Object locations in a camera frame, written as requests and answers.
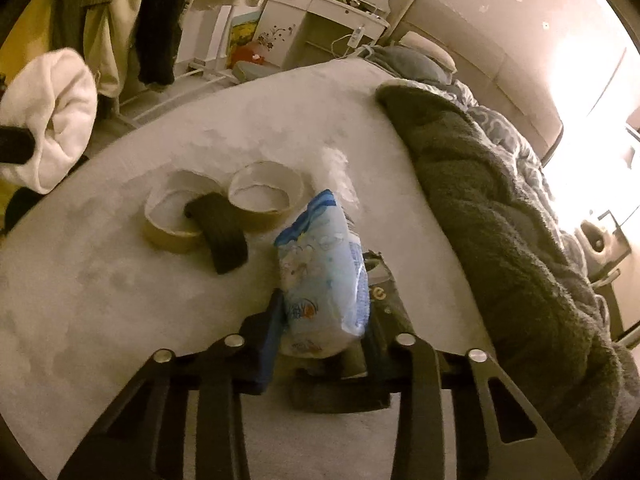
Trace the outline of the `white cloth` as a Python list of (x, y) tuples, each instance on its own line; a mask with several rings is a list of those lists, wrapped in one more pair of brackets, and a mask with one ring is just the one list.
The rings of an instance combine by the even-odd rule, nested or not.
[(97, 108), (96, 83), (78, 52), (63, 48), (31, 60), (9, 83), (1, 123), (29, 130), (34, 152), (22, 164), (4, 162), (2, 179), (51, 192), (85, 153)]

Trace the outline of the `blue white plastic tissue pack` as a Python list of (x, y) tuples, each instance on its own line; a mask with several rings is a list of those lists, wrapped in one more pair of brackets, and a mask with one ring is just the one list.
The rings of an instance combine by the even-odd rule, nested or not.
[(284, 295), (286, 356), (326, 359), (361, 339), (370, 316), (361, 240), (330, 190), (274, 240)]

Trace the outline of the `tan tape roll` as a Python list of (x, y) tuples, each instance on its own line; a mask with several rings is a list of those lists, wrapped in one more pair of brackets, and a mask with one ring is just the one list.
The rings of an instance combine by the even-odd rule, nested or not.
[(228, 200), (248, 232), (280, 226), (296, 211), (304, 195), (300, 174), (280, 162), (260, 160), (237, 171), (228, 186)]
[(211, 192), (221, 192), (220, 184), (206, 176), (180, 169), (166, 174), (152, 188), (144, 204), (144, 237), (158, 249), (185, 254), (204, 244), (198, 225), (186, 218), (184, 207)]

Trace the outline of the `white tissue wad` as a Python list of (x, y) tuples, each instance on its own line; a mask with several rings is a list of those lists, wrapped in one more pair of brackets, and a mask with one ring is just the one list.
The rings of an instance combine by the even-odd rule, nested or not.
[(314, 192), (332, 192), (342, 208), (355, 219), (360, 214), (360, 200), (349, 175), (347, 156), (338, 148), (325, 146), (311, 163), (311, 186)]

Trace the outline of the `dark grey fleece blanket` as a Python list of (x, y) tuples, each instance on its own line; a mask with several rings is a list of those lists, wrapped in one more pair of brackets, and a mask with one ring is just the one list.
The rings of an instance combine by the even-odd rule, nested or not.
[(454, 102), (409, 81), (375, 92), (457, 255), (500, 366), (591, 479), (639, 409), (639, 374), (612, 339), (576, 237), (551, 205), (518, 133), (487, 133)]

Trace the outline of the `beige hanging trousers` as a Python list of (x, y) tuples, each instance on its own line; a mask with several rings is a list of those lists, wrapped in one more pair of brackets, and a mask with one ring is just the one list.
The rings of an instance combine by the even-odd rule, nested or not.
[(141, 5), (142, 0), (107, 0), (87, 8), (82, 50), (101, 96), (115, 99), (124, 88)]

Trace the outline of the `black hanging garment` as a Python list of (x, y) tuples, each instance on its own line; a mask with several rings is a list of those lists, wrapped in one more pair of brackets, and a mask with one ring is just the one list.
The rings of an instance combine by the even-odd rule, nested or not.
[(142, 0), (134, 33), (142, 84), (168, 86), (174, 82), (184, 14), (192, 1)]

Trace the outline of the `white bedside appliance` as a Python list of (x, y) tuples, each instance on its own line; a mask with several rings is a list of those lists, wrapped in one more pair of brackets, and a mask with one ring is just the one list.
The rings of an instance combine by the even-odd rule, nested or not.
[(590, 220), (580, 222), (575, 231), (584, 252), (603, 255), (606, 248), (606, 229)]

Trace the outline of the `patterned grey duvet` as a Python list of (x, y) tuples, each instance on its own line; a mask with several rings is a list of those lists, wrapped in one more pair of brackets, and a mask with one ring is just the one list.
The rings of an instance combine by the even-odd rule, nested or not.
[(454, 170), (442, 178), (438, 220), (484, 312), (531, 308), (561, 287), (572, 306), (603, 318), (584, 250), (562, 226), (542, 163), (510, 120), (461, 87), (448, 134)]

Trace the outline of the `grey cushioned stool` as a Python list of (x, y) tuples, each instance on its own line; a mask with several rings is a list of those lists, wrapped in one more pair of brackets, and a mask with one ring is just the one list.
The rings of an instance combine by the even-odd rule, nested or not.
[(260, 65), (248, 61), (236, 62), (232, 68), (232, 75), (235, 76), (235, 79), (239, 81), (240, 84), (278, 73), (280, 73), (280, 70), (277, 67)]

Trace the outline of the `colourful picture book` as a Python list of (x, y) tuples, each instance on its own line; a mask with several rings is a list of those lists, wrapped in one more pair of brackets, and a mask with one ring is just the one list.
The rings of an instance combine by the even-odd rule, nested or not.
[(226, 66), (228, 68), (234, 64), (236, 50), (253, 40), (261, 15), (262, 11), (257, 10), (234, 16), (231, 19), (227, 46)]

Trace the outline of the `padded headboard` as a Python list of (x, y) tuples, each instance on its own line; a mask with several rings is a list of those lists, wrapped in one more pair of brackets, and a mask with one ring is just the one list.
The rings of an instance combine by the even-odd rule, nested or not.
[(378, 42), (391, 44), (407, 32), (433, 41), (457, 66), (456, 76), (484, 105), (506, 116), (544, 164), (558, 148), (562, 120), (546, 85), (502, 47), (439, 0), (390, 0), (390, 26)]

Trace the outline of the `beige pillow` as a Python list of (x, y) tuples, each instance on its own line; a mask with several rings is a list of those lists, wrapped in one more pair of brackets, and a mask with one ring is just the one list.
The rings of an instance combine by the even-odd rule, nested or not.
[(406, 32), (405, 35), (398, 40), (398, 44), (431, 58), (449, 73), (454, 74), (457, 71), (454, 58), (444, 48), (435, 44), (434, 41), (419, 35), (417, 32)]

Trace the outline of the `white dressing table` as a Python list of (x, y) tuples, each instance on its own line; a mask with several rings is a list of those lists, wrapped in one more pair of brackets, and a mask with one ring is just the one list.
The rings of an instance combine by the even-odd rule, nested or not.
[(252, 48), (279, 70), (344, 58), (376, 44), (389, 13), (390, 0), (266, 0)]

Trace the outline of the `white clothes rack frame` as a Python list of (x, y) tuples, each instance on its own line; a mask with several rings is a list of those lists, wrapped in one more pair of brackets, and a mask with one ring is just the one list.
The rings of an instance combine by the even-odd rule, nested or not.
[(145, 87), (120, 102), (114, 117), (124, 125), (137, 129), (183, 104), (238, 83), (238, 78), (231, 70), (210, 70), (195, 61), (181, 64), (172, 84)]

